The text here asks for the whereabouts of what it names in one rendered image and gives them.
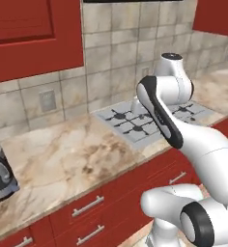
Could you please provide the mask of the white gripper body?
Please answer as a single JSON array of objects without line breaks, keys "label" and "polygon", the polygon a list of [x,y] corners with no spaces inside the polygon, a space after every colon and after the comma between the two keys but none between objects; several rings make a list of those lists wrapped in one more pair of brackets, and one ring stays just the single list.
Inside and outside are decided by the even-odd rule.
[{"label": "white gripper body", "polygon": [[147,113],[147,110],[141,104],[137,96],[132,101],[130,111],[133,115],[142,115]]}]

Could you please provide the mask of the silver gas hob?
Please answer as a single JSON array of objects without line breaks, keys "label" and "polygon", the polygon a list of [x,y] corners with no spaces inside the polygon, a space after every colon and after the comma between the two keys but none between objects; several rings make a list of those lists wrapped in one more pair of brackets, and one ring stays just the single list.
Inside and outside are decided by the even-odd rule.
[{"label": "silver gas hob", "polygon": [[[130,107],[130,101],[123,101],[100,109],[94,112],[94,115],[135,149],[145,148],[163,139],[157,125],[144,108],[134,115]],[[188,124],[200,124],[201,120],[214,113],[213,110],[194,101],[171,105],[169,110],[177,119]]]}]

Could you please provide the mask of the grey wall socket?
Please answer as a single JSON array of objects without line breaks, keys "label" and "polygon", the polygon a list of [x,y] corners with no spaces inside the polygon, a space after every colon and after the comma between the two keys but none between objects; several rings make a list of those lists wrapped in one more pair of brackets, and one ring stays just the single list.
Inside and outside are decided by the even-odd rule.
[{"label": "grey wall socket", "polygon": [[43,112],[56,109],[56,98],[53,90],[39,92],[39,97]]}]

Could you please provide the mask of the red wall cupboard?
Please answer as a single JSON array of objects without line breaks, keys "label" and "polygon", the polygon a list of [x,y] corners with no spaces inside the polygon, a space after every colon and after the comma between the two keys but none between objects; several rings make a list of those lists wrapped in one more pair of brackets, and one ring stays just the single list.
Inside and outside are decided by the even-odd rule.
[{"label": "red wall cupboard", "polygon": [[228,0],[197,0],[192,29],[228,36]]}]

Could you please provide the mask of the red wall cupboard door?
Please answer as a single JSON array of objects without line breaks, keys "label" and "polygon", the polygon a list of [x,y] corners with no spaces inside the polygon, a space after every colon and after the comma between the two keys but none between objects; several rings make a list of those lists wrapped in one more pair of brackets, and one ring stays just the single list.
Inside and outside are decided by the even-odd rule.
[{"label": "red wall cupboard door", "polygon": [[0,0],[0,82],[82,65],[80,0]]}]

